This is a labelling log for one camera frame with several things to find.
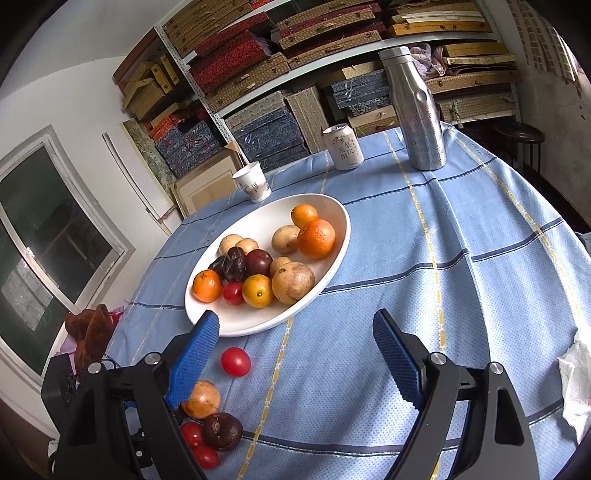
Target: red tomato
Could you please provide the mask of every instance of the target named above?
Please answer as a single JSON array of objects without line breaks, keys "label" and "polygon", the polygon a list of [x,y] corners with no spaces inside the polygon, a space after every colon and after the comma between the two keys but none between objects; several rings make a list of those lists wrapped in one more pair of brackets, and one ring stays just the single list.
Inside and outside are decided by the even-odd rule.
[{"label": "red tomato", "polygon": [[203,443],[203,427],[194,421],[183,423],[181,425],[181,433],[190,448],[194,448]]},{"label": "red tomato", "polygon": [[207,445],[195,447],[193,455],[199,466],[205,470],[211,470],[220,464],[220,457],[217,452]]},{"label": "red tomato", "polygon": [[244,301],[242,297],[242,282],[231,281],[223,288],[222,296],[228,305],[240,305]]},{"label": "red tomato", "polygon": [[244,377],[251,370],[250,357],[244,350],[237,346],[231,346],[224,351],[220,357],[220,361],[226,373],[233,377]]}]

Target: tablecloth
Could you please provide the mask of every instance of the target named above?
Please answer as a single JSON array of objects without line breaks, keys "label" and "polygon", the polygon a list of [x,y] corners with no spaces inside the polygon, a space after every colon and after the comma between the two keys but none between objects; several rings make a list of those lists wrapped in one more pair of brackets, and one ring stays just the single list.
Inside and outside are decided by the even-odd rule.
[{"label": "tablecloth", "polygon": [[[355,170],[335,170],[320,152],[269,174],[265,204],[297,193],[333,196],[349,212],[351,240],[335,277],[302,312],[215,347],[202,378],[218,387],[222,410],[242,422],[245,437],[208,478],[383,478],[417,412],[402,400],[372,337],[380,308],[457,364],[505,366],[542,480],[573,453],[556,359],[588,321],[590,257],[516,171],[451,125],[443,128],[447,164],[437,171],[413,169],[392,129],[360,139],[366,160]],[[134,364],[188,331],[184,291],[199,256],[259,207],[236,191],[187,218],[145,273],[108,355]],[[252,359],[243,378],[219,366],[232,345]],[[441,479],[462,431],[466,405],[457,405]],[[153,469],[147,475],[157,478]]]}]

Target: plate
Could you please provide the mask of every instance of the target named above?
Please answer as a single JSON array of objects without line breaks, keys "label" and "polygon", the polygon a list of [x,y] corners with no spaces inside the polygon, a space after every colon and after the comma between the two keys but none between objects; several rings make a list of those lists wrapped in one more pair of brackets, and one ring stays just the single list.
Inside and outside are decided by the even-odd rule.
[{"label": "plate", "polygon": [[[318,210],[320,218],[327,220],[335,227],[335,246],[330,255],[320,260],[311,260],[299,252],[279,254],[271,248],[271,237],[275,231],[284,225],[292,225],[291,211],[293,207],[307,203]],[[226,235],[235,233],[243,238],[252,238],[259,244],[259,248],[266,250],[274,258],[289,257],[294,262],[308,265],[314,272],[316,285],[295,305],[284,305],[275,299],[264,309],[255,309],[245,303],[238,306],[226,304],[222,298],[211,303],[202,303],[195,299],[191,287],[195,275],[203,270],[219,256],[217,249]],[[335,276],[340,263],[343,261],[349,238],[351,236],[351,222],[345,207],[332,197],[320,193],[304,193],[292,195],[276,200],[253,210],[227,228],[203,253],[197,265],[191,272],[187,290],[185,291],[185,308],[192,323],[196,323],[205,310],[213,310],[220,322],[220,336],[237,337],[263,332],[286,321],[302,308],[308,305],[324,290],[328,282]]]}]

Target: screw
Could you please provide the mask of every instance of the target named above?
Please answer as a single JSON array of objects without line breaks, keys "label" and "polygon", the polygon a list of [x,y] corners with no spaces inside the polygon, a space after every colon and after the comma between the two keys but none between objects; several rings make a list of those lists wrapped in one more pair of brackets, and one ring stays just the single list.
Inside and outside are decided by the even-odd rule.
[{"label": "screw", "polygon": [[447,362],[445,355],[439,352],[432,353],[430,358],[431,362],[433,362],[435,365],[443,365],[445,362]]},{"label": "screw", "polygon": [[156,365],[158,362],[160,362],[160,358],[161,357],[159,353],[152,352],[146,355],[144,362],[146,362],[148,365]]},{"label": "screw", "polygon": [[493,372],[494,374],[500,375],[501,373],[503,373],[505,369],[503,368],[503,366],[498,363],[498,362],[493,362],[491,363],[491,372]]},{"label": "screw", "polygon": [[95,362],[88,366],[88,373],[90,374],[97,374],[100,372],[100,369],[103,368],[103,365],[99,362]]}]

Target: black stool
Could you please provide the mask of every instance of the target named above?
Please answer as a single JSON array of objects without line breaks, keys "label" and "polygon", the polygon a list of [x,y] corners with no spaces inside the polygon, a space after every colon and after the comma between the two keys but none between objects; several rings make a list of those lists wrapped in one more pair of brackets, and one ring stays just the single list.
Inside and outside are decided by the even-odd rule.
[{"label": "black stool", "polygon": [[538,146],[538,173],[540,173],[542,153],[541,144],[544,143],[544,134],[531,125],[520,122],[497,122],[495,130],[505,137],[505,150],[511,160],[511,167],[515,160],[519,160],[519,145],[523,145],[523,160],[525,163],[525,146],[530,146],[530,167],[534,169],[534,145]]}]

